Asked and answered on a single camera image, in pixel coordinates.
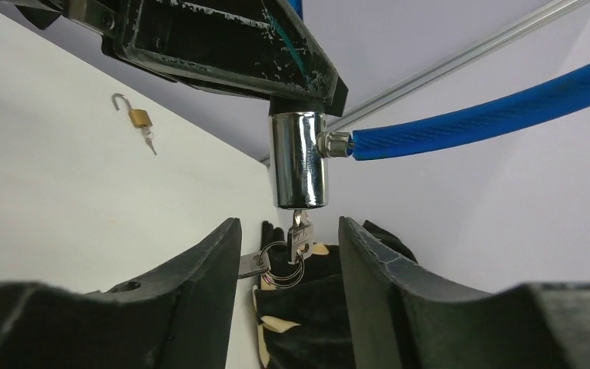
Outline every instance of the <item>silver metal cylinder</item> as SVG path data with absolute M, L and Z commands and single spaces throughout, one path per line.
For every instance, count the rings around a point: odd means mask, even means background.
M 270 171 L 275 206 L 321 208 L 327 203 L 326 165 L 317 138 L 324 114 L 315 111 L 270 116 Z

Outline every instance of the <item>metal cable connector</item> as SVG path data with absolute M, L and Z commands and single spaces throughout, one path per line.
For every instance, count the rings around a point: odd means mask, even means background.
M 328 131 L 317 136 L 317 149 L 323 158 L 347 158 L 352 153 L 349 132 Z

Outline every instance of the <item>table surface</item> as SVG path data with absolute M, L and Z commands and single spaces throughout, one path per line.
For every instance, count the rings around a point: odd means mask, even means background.
M 158 156 L 116 92 L 148 111 Z M 228 217 L 255 251 L 260 223 L 277 221 L 262 164 L 0 15 L 0 281 L 105 290 Z M 237 289 L 227 367 L 258 367 L 251 283 Z

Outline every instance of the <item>robotic arm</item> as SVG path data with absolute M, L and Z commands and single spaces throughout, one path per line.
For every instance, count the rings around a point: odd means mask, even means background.
M 273 197 L 293 210 L 291 263 L 307 257 L 306 210 L 328 202 L 325 158 L 350 136 L 325 132 L 347 87 L 287 0 L 2 0 L 37 28 L 60 16 L 97 32 L 104 54 L 168 81 L 270 100 Z

